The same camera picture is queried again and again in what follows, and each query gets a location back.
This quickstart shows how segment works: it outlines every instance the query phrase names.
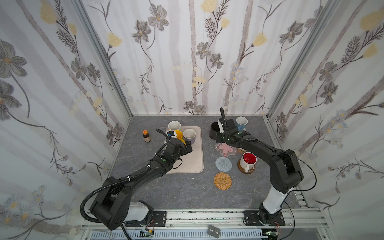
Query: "gray marble tabletop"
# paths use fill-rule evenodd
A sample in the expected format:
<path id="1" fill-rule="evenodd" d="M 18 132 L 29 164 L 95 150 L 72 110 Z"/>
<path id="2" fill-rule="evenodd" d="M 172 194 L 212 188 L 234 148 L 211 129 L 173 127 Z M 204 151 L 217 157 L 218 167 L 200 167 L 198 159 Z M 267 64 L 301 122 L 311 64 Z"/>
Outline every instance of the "gray marble tabletop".
<path id="1" fill-rule="evenodd" d="M 271 183 L 269 167 L 263 161 L 256 163 L 251 174 L 241 173 L 237 161 L 241 155 L 230 155 L 232 169 L 227 174 L 232 178 L 228 190 L 220 190 L 214 184 L 215 175 L 220 172 L 215 161 L 221 157 L 215 150 L 215 141 L 208 132 L 212 122 L 219 117 L 133 117 L 122 142 L 111 176 L 123 177 L 145 166 L 164 143 L 164 136 L 155 128 L 165 130 L 168 123 L 177 120 L 182 126 L 199 126 L 202 131 L 204 170 L 201 173 L 165 174 L 139 189 L 132 202 L 143 200 L 155 209 L 244 209 L 259 208 L 268 195 Z M 262 117 L 247 117 L 247 131 L 256 138 L 273 145 Z M 148 130 L 151 142 L 144 141 L 142 131 Z M 287 197 L 290 207 L 299 207 L 294 194 Z"/>

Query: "black strap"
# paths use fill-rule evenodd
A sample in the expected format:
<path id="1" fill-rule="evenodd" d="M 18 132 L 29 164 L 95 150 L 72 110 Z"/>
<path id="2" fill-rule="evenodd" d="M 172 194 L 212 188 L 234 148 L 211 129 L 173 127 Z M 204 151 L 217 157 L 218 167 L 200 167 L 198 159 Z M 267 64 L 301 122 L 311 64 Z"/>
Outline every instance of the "black strap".
<path id="1" fill-rule="evenodd" d="M 183 159 L 179 158 L 178 160 L 181 160 L 181 163 L 180 163 L 180 165 L 179 165 L 179 166 L 177 166 L 177 167 L 173 167 L 172 169 L 176 169 L 176 168 L 180 167 L 180 166 L 183 164 Z"/>

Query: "wooden coaster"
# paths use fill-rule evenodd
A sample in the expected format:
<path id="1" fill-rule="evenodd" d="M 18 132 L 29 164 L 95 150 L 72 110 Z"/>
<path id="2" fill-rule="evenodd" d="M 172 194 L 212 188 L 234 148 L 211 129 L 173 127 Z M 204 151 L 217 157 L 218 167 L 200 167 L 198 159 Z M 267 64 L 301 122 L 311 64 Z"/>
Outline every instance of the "wooden coaster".
<path id="1" fill-rule="evenodd" d="M 232 185 L 232 179 L 228 174 L 224 172 L 219 172 L 218 174 L 215 175 L 214 183 L 216 187 L 218 187 L 219 189 L 227 190 Z"/>
<path id="2" fill-rule="evenodd" d="M 251 169 L 248 170 L 248 172 L 244 172 L 244 168 L 242 168 L 242 167 L 240 166 L 240 161 L 241 161 L 241 158 L 240 158 L 240 160 L 237 162 L 237 167 L 239 168 L 240 172 L 245 173 L 245 174 L 251 174 L 251 173 L 253 173 L 253 172 L 255 171 L 255 166 L 253 166 Z"/>

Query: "wallpaper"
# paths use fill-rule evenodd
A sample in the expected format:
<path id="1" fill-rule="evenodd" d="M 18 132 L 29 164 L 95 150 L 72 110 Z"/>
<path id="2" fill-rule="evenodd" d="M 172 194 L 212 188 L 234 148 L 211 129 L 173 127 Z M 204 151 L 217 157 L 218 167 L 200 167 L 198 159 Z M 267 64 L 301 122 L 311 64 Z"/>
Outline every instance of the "wallpaper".
<path id="1" fill-rule="evenodd" d="M 77 239 L 128 118 L 70 1 L 0 3 L 2 239 Z"/>
<path id="2" fill-rule="evenodd" d="M 383 66 L 383 2 L 342 1 L 270 117 L 338 240 L 382 238 Z"/>
<path id="3" fill-rule="evenodd" d="M 134 114 L 266 114 L 321 0 L 82 0 Z"/>

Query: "beige tray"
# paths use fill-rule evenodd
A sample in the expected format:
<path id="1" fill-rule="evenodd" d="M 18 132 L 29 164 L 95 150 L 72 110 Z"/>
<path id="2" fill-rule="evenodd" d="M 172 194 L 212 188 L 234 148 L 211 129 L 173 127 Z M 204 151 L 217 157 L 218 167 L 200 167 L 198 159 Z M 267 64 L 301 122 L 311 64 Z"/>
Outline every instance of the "beige tray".
<path id="1" fill-rule="evenodd" d="M 176 168 L 171 169 L 168 173 L 199 173 L 204 169 L 204 160 L 203 160 L 203 147 L 201 141 L 201 128 L 197 126 L 192 127 L 180 127 L 180 131 L 184 132 L 191 128 L 196 132 L 196 140 L 192 144 L 192 152 L 187 155 L 181 156 L 183 164 Z M 176 161 L 174 166 L 177 167 L 181 163 L 180 160 Z"/>

